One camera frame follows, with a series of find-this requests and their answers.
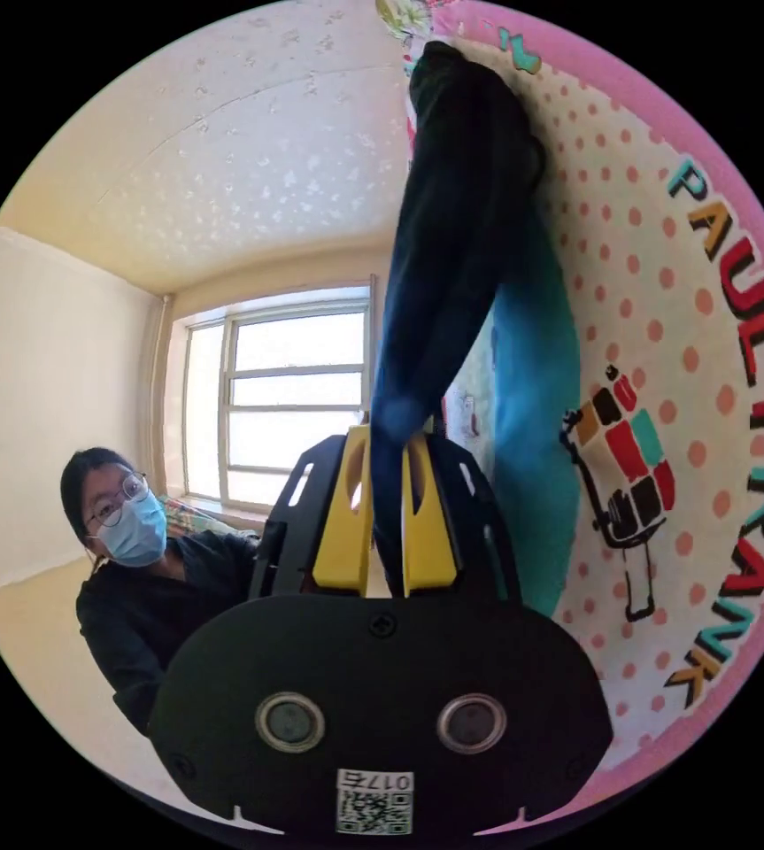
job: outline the ceiling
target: ceiling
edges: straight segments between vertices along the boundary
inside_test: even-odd
[[[402,53],[369,0],[287,0],[170,44],[83,106],[0,225],[156,294],[390,239]]]

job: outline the face mask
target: face mask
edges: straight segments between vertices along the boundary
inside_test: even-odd
[[[98,539],[122,567],[148,567],[166,551],[166,514],[154,495],[139,502],[126,501],[112,527],[102,526]]]

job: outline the teal towel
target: teal towel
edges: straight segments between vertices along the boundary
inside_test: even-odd
[[[559,444],[580,398],[580,353],[561,266],[530,201],[518,274],[494,305],[494,491],[512,537],[524,604],[552,616],[574,541],[580,489]]]

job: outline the black cloth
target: black cloth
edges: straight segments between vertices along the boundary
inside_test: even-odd
[[[489,68],[426,45],[409,93],[417,119],[385,294],[370,402],[374,539],[403,592],[402,453],[440,405],[513,277],[513,251],[544,170],[521,101]]]
[[[146,735],[169,662],[215,616],[249,598],[258,538],[204,531],[170,538],[186,581],[107,563],[81,587],[81,634],[122,714]]]

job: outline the qr code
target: qr code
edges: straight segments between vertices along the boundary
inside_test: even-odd
[[[413,774],[338,771],[338,832],[410,835],[412,818]]]

